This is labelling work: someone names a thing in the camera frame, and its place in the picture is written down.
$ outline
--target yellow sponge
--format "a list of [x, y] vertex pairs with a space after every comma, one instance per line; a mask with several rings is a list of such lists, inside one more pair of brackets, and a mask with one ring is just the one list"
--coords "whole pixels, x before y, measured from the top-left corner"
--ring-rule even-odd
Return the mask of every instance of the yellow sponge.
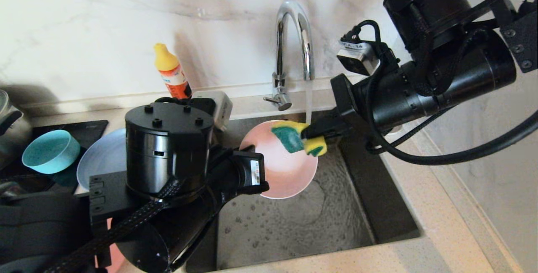
[[304, 142], [301, 139], [301, 132], [307, 127], [306, 123], [278, 121], [273, 124], [271, 132], [277, 136], [289, 153], [304, 150], [312, 156], [324, 155], [327, 152], [327, 144], [322, 136], [307, 139]]

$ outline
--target countertop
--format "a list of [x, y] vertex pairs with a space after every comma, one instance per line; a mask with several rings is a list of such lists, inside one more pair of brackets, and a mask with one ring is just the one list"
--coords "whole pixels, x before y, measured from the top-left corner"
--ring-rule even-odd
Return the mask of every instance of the countertop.
[[[294, 107], [287, 112], [304, 112], [303, 94], [292, 95]], [[254, 116], [272, 116], [278, 111], [261, 97], [232, 99], [232, 119]], [[314, 109], [325, 110], [334, 106], [330, 91], [315, 91]], [[109, 125], [105, 134], [124, 127], [124, 116], [130, 108], [100, 110], [34, 118], [34, 126], [59, 123], [83, 122], [106, 119]], [[417, 145], [409, 140], [401, 149], [420, 154]], [[308, 256], [292, 260], [266, 263], [223, 273], [332, 273], [332, 272], [481, 272], [498, 271], [503, 266], [492, 261], [491, 253], [484, 253], [483, 240], [476, 238], [468, 223], [459, 212], [430, 166], [418, 166], [402, 162], [391, 155], [382, 155], [403, 199], [421, 230], [419, 238], [391, 244]], [[506, 268], [519, 271], [513, 261], [504, 261]], [[139, 272], [123, 264], [120, 272]]]

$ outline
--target kitchen sink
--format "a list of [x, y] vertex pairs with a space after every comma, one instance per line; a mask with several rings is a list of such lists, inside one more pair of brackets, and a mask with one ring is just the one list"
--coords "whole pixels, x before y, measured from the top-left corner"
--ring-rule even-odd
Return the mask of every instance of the kitchen sink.
[[[313, 113], [313, 120], [324, 112]], [[219, 143], [239, 146], [269, 120], [303, 121], [304, 114], [230, 121]], [[328, 142], [316, 175], [300, 194], [274, 200], [239, 196], [227, 203], [187, 262], [199, 273], [355, 249], [419, 237], [379, 156], [364, 150], [363, 131]]]

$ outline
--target chrome faucet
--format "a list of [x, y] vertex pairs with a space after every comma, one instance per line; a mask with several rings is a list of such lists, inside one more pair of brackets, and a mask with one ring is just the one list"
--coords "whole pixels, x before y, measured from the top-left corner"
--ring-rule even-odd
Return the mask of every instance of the chrome faucet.
[[264, 97], [283, 111], [292, 106], [285, 86], [286, 73], [282, 70], [282, 53], [284, 49], [284, 21], [286, 16], [292, 17], [302, 45], [304, 80], [314, 79], [314, 57], [312, 52], [312, 38], [310, 36], [310, 23], [303, 8], [295, 0], [286, 0], [280, 6], [277, 14], [277, 70], [273, 73], [273, 98]]

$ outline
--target teal bowl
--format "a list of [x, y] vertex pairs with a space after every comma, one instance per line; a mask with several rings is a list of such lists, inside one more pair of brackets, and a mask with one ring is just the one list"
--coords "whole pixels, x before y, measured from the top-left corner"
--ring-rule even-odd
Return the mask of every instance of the teal bowl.
[[80, 153], [80, 144], [67, 131], [50, 131], [35, 139], [23, 153], [23, 164], [50, 175], [69, 167]]

